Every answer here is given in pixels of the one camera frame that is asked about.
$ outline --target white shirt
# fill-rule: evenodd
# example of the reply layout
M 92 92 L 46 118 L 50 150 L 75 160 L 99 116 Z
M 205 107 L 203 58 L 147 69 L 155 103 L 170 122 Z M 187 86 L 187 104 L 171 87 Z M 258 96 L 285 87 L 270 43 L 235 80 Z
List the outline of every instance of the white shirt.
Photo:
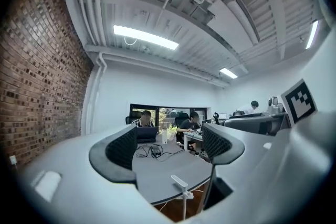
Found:
M 251 104 L 243 105 L 238 110 L 244 111 L 245 114 L 253 114 L 254 113 L 254 109 L 252 108 Z

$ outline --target dark shirt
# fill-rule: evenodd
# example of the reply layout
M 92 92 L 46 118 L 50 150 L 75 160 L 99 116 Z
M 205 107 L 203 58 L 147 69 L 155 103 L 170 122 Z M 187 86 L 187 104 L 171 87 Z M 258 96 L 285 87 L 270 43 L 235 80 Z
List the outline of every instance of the dark shirt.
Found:
M 141 121 L 140 121 L 140 119 L 135 120 L 135 121 L 132 121 L 131 124 L 133 124 L 133 123 L 135 123 L 138 127 L 154 127 L 154 124 L 153 124 L 153 122 L 151 122 L 151 121 L 150 121 L 146 126 L 142 126 L 142 125 L 141 125 Z
M 181 123 L 179 126 L 180 129 L 198 129 L 200 128 L 197 123 L 190 122 L 189 120 L 185 120 L 184 122 Z

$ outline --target person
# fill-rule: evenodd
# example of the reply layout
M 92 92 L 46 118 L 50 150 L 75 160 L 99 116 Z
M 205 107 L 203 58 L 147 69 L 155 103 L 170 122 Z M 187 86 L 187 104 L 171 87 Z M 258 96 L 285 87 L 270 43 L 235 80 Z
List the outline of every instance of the person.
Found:
M 200 128 L 200 125 L 198 124 L 199 119 L 200 117 L 197 112 L 191 112 L 189 119 L 183 121 L 176 131 L 178 133 L 192 132 L 193 130 Z
M 151 121 L 151 112 L 144 110 L 141 113 L 141 118 L 135 121 L 132 121 L 131 124 L 135 123 L 137 127 L 154 127 L 154 124 Z
M 257 107 L 259 107 L 259 103 L 252 101 L 251 104 L 243 105 L 238 110 L 243 111 L 245 114 L 253 114 Z
M 245 115 L 245 112 L 242 110 L 237 110 L 235 112 L 233 112 L 232 116 L 240 116 L 240 115 Z

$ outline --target wall outlet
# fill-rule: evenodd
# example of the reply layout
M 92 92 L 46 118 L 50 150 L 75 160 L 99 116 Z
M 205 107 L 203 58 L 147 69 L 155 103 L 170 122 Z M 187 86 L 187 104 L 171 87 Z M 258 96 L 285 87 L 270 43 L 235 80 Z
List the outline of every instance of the wall outlet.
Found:
M 9 157 L 9 159 L 11 164 L 15 165 L 17 163 L 15 155 Z

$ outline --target light fixture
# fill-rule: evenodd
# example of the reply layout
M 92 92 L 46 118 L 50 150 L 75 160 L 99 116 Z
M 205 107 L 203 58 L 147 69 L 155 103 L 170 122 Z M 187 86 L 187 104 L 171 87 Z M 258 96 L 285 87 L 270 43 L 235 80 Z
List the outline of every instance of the light fixture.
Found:
M 230 70 L 227 70 L 226 68 L 221 69 L 220 72 L 224 73 L 225 75 L 233 79 L 238 78 L 235 74 L 233 74 Z
M 311 44 L 313 43 L 313 40 L 314 40 L 314 36 L 315 36 L 315 33 L 316 33 L 316 29 L 317 29 L 317 25 L 319 24 L 319 21 L 315 21 L 313 23 L 313 27 L 311 28 L 311 32 L 310 32 L 310 37 L 309 37 L 309 40 L 308 40 L 308 43 L 307 43 L 307 46 L 306 46 L 306 49 L 309 49 Z
M 144 40 L 150 43 L 157 44 L 159 46 L 168 48 L 168 49 L 176 49 L 178 43 L 165 39 L 163 37 L 159 37 L 153 34 L 149 34 L 140 30 L 123 27 L 119 25 L 113 26 L 113 31 L 115 35 L 125 36 L 125 37 L 132 37 L 140 40 Z

